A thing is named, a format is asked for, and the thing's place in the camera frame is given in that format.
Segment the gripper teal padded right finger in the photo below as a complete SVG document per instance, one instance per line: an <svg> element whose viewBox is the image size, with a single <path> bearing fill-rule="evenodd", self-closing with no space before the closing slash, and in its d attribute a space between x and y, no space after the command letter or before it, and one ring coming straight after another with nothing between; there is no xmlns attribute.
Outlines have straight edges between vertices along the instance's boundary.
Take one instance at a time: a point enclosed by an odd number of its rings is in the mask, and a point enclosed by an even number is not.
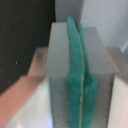
<svg viewBox="0 0 128 128"><path fill-rule="evenodd" d="M117 72L95 27L81 28L85 52L82 128L107 128L113 77Z"/></svg>

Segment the gripper teal padded left finger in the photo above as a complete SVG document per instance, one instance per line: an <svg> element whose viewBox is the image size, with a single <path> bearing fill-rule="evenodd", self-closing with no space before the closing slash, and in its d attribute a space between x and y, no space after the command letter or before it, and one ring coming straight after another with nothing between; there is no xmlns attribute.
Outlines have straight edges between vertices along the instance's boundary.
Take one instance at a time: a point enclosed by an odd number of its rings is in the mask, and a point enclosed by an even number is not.
<svg viewBox="0 0 128 128"><path fill-rule="evenodd" d="M79 128L82 49L72 17L51 26L46 75L50 78L53 127Z"/></svg>

